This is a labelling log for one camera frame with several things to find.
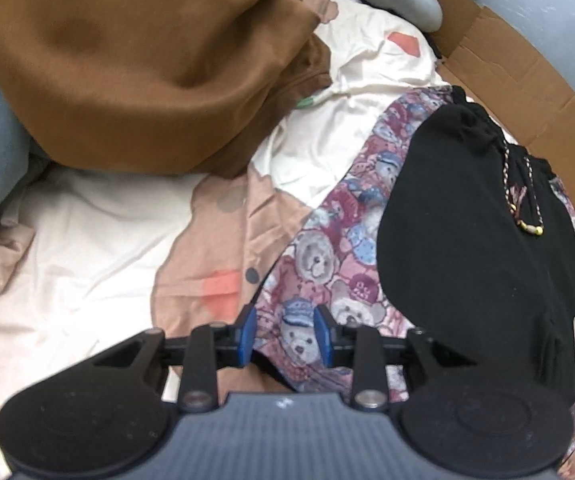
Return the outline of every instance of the gray plastic surface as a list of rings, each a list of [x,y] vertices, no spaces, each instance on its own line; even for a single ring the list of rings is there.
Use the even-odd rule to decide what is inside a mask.
[[[337,394],[233,394],[216,412],[184,417],[158,454],[113,478],[468,480],[411,450],[385,415],[356,412]]]

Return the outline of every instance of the black circular disc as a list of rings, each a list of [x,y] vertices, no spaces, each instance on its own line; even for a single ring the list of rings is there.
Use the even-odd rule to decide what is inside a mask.
[[[415,391],[401,424],[428,460],[477,478],[522,477],[554,466],[573,430],[557,393],[477,368]]]
[[[19,471],[42,478],[105,476],[138,460],[163,436],[168,412],[144,384],[99,377],[39,383],[0,411],[0,447]]]

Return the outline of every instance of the bear pattern on sheet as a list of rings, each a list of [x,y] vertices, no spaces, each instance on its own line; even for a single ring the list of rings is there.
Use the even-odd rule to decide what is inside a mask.
[[[411,138],[421,123],[452,102],[451,87],[414,89],[380,116],[346,176],[308,217],[267,277],[259,300],[254,347],[297,391],[349,392],[350,370],[327,369],[314,335],[314,308],[325,304],[341,324],[355,320],[386,336],[412,323],[384,297],[376,270],[376,234]],[[575,213],[561,181],[551,186]],[[392,401],[408,397],[403,374],[388,367]],[[575,405],[572,409],[575,418]],[[570,452],[575,449],[575,434]]]

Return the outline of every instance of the cardboard box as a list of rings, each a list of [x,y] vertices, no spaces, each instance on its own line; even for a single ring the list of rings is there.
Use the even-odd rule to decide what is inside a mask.
[[[516,30],[474,0],[439,0],[432,34],[443,79],[465,88],[533,155],[546,158],[575,207],[575,93]]]

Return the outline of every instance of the white bedsheet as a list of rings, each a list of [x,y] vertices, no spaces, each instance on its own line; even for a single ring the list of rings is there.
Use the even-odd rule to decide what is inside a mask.
[[[407,89],[440,84],[409,23],[355,0],[317,29],[333,86],[283,120],[254,156],[262,174],[317,206],[346,173],[376,119]],[[387,41],[419,39],[420,56]],[[110,175],[58,168],[20,207],[36,238],[0,296],[0,407],[18,390],[151,326],[156,270],[190,221],[200,176]],[[166,396],[173,396],[173,385]],[[0,457],[0,479],[6,468]]]

